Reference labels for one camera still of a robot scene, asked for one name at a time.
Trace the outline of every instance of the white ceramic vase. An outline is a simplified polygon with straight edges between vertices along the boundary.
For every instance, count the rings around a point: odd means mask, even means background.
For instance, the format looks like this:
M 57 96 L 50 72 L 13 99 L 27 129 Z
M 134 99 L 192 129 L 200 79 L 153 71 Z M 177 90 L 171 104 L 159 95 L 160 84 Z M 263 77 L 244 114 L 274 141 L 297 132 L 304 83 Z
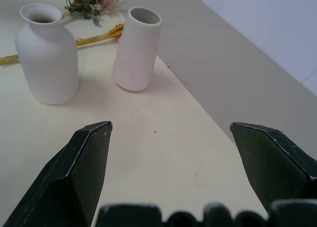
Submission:
M 28 22 L 15 37 L 15 47 L 32 95 L 59 105 L 78 91 L 77 46 L 73 35 L 59 25 L 61 12 L 47 4 L 25 5 L 20 14 Z
M 157 55 L 161 17 L 143 7 L 131 8 L 113 66 L 113 78 L 122 88 L 140 91 L 149 86 Z

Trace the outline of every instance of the green leaf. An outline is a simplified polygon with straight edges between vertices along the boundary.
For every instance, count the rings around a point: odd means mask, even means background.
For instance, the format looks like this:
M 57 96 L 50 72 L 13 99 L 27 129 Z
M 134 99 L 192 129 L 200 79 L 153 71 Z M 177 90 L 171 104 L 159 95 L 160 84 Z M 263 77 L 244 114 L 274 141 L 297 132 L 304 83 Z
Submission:
M 95 25 L 100 25 L 99 20 L 97 19 L 97 17 L 94 14 L 91 14 L 91 19 L 93 20 Z
M 84 5 L 83 8 L 87 11 L 91 11 L 91 7 L 89 5 Z
M 75 11 L 79 12 L 79 13 L 85 13 L 85 10 L 82 7 L 81 8 L 77 8 Z

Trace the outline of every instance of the round white vase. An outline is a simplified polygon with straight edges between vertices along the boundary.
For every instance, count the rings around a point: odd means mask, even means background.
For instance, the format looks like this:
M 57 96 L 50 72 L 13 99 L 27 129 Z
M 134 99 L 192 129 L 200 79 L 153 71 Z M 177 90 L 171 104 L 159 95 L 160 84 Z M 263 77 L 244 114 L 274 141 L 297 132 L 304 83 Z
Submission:
M 150 85 L 161 26 L 162 19 L 154 11 L 143 7 L 129 10 L 113 65 L 117 85 L 130 91 Z
M 15 47 L 31 90 L 39 101 L 59 105 L 78 91 L 77 46 L 73 35 L 59 25 L 61 12 L 47 4 L 25 5 L 20 14 L 28 22 L 15 37 Z

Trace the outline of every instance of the vase rim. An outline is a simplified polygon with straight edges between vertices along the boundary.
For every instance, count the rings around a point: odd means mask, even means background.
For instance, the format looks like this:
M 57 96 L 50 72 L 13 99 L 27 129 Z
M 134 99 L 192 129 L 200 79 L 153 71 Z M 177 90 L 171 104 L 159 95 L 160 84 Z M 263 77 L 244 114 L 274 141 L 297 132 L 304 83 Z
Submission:
M 155 11 L 145 7 L 133 7 L 128 15 L 136 22 L 150 27 L 157 27 L 162 24 L 162 18 Z
M 56 7 L 44 3 L 24 5 L 20 15 L 28 23 L 38 26 L 51 26 L 62 19 L 62 13 Z

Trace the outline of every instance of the white vase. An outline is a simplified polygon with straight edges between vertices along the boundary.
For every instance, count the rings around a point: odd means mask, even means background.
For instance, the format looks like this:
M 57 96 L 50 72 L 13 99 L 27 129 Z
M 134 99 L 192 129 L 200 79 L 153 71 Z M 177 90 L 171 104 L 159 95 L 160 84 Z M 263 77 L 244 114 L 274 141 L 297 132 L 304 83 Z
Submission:
M 25 5 L 20 14 L 28 22 L 15 37 L 15 47 L 32 95 L 59 105 L 78 91 L 77 46 L 73 35 L 59 25 L 61 12 L 47 4 Z
M 113 65 L 113 78 L 122 88 L 140 91 L 149 86 L 157 55 L 161 17 L 143 7 L 131 8 Z

